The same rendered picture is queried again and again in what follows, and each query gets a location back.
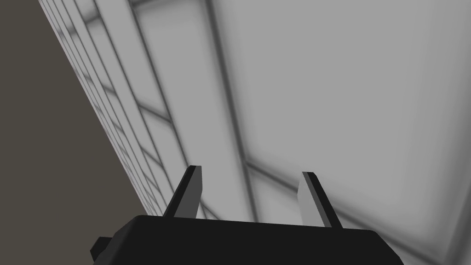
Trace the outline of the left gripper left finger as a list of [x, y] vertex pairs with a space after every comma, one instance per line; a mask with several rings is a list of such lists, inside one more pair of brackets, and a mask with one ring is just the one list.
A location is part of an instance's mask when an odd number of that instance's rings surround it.
[[202, 194], [202, 167], [190, 165], [168, 205], [163, 217], [195, 219]]

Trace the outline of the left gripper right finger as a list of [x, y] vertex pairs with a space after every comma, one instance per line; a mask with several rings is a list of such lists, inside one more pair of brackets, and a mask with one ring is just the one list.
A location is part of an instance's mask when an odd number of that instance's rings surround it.
[[302, 174], [297, 191], [302, 225], [342, 228], [318, 177], [313, 172], [302, 172]]

